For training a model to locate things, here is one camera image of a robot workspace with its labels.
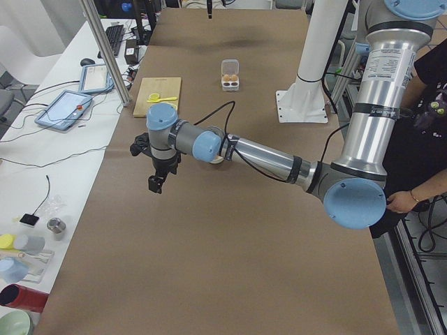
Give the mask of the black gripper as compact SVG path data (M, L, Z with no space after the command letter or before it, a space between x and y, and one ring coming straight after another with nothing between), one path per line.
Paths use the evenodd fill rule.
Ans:
M152 158L155 168L155 175L148 178L148 189L157 194L162 194L162 187L169 174L177 174L178 165L181 163L181 153L176 153L173 157L162 160Z

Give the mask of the arm black gripper tip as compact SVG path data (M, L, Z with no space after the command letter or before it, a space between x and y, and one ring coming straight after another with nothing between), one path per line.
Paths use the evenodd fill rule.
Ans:
M207 17L211 20L212 19L212 9L213 9L213 0L207 0Z

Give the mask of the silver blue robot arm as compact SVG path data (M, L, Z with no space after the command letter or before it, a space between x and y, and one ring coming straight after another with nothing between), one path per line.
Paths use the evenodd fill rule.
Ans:
M160 193L182 155L211 162L238 156L257 172L299 185L318 198L337 224L363 229L386 210L382 162L397 118L416 53L428 44L445 1L362 1L358 35L369 45L367 64L340 157L326 164L238 137L226 130L203 129L178 117L168 104L147 113L148 154L155 173L149 189Z

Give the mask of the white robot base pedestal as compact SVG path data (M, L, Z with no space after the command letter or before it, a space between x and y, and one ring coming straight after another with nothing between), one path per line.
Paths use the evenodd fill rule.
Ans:
M310 18L295 82L277 91L281 123L326 123L321 80L344 16L347 1L317 0Z

